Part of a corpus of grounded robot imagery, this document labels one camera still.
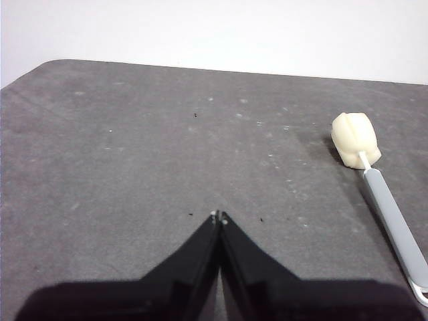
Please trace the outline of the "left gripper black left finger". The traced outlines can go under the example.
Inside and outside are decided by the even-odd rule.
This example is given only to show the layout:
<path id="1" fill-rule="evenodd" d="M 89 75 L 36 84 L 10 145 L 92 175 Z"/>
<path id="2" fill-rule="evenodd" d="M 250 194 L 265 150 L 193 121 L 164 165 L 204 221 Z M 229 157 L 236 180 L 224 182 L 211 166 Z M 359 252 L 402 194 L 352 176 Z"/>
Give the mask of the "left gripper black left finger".
<path id="1" fill-rule="evenodd" d="M 137 280 L 64 282 L 34 291 L 17 320 L 210 320 L 221 224 L 212 212 L 168 258 Z"/>

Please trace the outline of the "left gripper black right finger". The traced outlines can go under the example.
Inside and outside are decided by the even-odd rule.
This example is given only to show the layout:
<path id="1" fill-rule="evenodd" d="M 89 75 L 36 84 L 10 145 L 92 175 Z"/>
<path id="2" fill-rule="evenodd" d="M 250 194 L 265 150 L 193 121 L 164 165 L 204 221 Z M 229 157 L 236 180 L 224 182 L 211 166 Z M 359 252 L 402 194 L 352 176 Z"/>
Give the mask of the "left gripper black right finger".
<path id="1" fill-rule="evenodd" d="M 406 290 L 375 280 L 304 280 L 219 214 L 221 278 L 230 320 L 423 320 Z"/>

